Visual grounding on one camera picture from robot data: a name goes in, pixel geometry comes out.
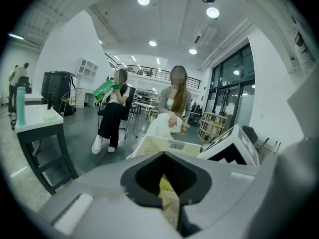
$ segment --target white laundry basket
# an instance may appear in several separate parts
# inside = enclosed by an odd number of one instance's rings
[[[156,136],[145,136],[136,150],[126,159],[140,155],[158,153],[159,151],[171,151],[196,157],[200,153],[200,148],[201,145],[198,144]]]

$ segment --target teal bottle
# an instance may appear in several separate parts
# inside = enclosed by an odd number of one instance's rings
[[[25,125],[25,87],[18,87],[16,91],[16,116],[18,126]]]

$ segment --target ceiling light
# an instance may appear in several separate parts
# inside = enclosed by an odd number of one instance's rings
[[[150,41],[149,44],[150,44],[150,46],[153,46],[153,47],[156,46],[156,42],[154,42],[154,41]]]
[[[150,3],[150,0],[138,0],[138,2],[141,5],[148,5]]]
[[[14,38],[18,38],[18,39],[24,40],[23,37],[18,36],[18,35],[15,35],[15,34],[8,34],[8,36],[11,36],[11,37],[14,37]]]
[[[214,7],[208,8],[206,13],[211,18],[217,18],[219,16],[219,10]]]
[[[195,55],[195,54],[197,53],[197,50],[195,50],[195,49],[190,49],[189,52],[190,52],[190,54]]]

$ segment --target gray plastic machine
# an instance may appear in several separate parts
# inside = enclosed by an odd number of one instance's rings
[[[318,186],[317,150],[318,139],[308,138],[260,167],[169,152],[138,156],[76,179],[37,221],[51,238],[272,238]],[[180,199],[177,230],[161,210],[163,174]]]

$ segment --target gray floor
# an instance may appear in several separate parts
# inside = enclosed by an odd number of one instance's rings
[[[92,144],[97,135],[97,107],[85,107],[77,109],[76,117],[65,118],[65,122],[78,122],[65,124],[64,133],[70,158],[73,161],[79,175],[87,173],[97,166],[124,160],[130,155],[143,138],[136,138],[133,132],[132,121],[129,121],[129,132],[124,140],[125,130],[119,131],[119,146],[117,150],[109,154],[107,146],[109,141],[103,139],[102,151],[98,155],[91,152]],[[7,108],[0,108],[0,157],[8,181],[16,197],[31,209],[37,211],[50,198],[50,195],[33,175],[28,163],[21,151],[17,137],[10,128]],[[176,140],[203,145],[204,142],[197,136],[199,127],[191,126],[185,134],[178,134]],[[38,156],[40,163],[46,163],[59,155],[56,137],[50,137],[43,141],[41,152]],[[66,173],[63,165],[51,168],[46,173],[52,184],[60,180]]]

